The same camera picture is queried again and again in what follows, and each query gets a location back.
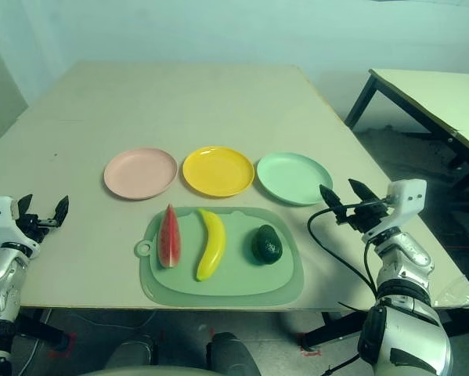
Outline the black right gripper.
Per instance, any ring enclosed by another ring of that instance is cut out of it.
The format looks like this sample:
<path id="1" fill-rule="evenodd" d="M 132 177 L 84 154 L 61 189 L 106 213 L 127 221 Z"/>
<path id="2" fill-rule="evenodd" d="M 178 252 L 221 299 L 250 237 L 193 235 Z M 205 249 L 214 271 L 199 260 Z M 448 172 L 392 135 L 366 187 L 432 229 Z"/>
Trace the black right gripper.
<path id="1" fill-rule="evenodd" d="M 360 203 L 344 206 L 338 195 L 323 184 L 319 185 L 319 192 L 328 208 L 335 214 L 337 224 L 347 222 L 361 234 L 368 233 L 388 216 L 387 202 L 385 199 L 377 199 L 377 195 L 366 184 L 355 179 L 348 179 L 348 182 L 360 198 Z M 346 215 L 348 209 L 353 210 L 351 215 Z"/>

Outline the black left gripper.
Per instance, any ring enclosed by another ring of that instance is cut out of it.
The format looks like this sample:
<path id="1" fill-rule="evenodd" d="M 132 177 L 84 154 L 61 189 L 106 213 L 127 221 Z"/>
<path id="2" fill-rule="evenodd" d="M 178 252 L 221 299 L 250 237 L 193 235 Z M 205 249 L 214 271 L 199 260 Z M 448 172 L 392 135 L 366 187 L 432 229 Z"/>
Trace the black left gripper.
<path id="1" fill-rule="evenodd" d="M 18 200 L 17 205 L 20 217 L 17 219 L 16 224 L 27 238 L 40 244 L 49 233 L 50 228 L 63 224 L 69 209 L 69 197 L 65 196 L 59 201 L 53 219 L 40 219 L 36 214 L 26 214 L 32 197 L 32 194 L 28 194 Z"/>

